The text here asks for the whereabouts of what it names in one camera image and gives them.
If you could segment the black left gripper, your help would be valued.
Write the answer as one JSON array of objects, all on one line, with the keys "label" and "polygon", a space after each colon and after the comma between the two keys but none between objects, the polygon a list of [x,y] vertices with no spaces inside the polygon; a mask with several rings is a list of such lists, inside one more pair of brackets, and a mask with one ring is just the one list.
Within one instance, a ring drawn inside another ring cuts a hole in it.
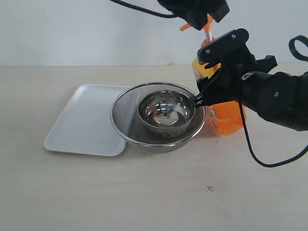
[{"label": "black left gripper", "polygon": [[207,24],[209,15],[220,22],[230,12],[225,0],[160,0],[158,3],[197,30]]}]

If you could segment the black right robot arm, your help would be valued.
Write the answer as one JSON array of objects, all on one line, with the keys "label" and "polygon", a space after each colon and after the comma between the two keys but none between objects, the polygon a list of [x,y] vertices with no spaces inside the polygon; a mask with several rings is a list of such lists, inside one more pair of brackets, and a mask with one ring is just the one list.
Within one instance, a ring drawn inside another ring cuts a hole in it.
[{"label": "black right robot arm", "polygon": [[262,119],[296,131],[308,129],[308,74],[270,74],[274,56],[257,60],[246,46],[224,51],[216,58],[198,54],[207,67],[220,64],[211,76],[197,82],[196,107],[236,101]]}]

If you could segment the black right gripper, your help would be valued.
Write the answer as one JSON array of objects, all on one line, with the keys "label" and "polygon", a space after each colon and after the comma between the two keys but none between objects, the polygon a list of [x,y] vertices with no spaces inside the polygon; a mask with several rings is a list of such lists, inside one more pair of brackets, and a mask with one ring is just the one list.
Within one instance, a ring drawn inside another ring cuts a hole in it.
[{"label": "black right gripper", "polygon": [[199,93],[193,98],[196,108],[230,101],[242,101],[246,106],[269,105],[277,97],[277,77],[270,70],[277,66],[275,56],[256,59],[242,49],[218,62],[210,62],[205,69],[219,69],[211,77],[197,80]]}]

